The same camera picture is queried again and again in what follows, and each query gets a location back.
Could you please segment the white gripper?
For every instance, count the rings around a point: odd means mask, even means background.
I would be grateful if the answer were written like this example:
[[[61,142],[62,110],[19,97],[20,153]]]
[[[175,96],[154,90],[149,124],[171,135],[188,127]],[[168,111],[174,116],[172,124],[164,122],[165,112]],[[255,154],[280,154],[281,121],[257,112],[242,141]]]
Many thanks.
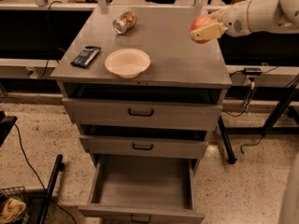
[[[196,26],[190,35],[194,41],[220,38],[225,32],[232,37],[250,35],[248,11],[251,1],[245,0],[228,7],[219,9],[208,16],[215,21]]]

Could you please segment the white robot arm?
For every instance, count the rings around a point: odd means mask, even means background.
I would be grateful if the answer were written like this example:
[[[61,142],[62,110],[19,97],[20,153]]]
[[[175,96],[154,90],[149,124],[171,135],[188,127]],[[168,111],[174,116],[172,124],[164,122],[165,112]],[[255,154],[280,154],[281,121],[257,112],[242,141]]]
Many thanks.
[[[206,43],[224,34],[297,34],[298,30],[299,0],[245,0],[199,16],[192,22],[190,36],[194,42]]]

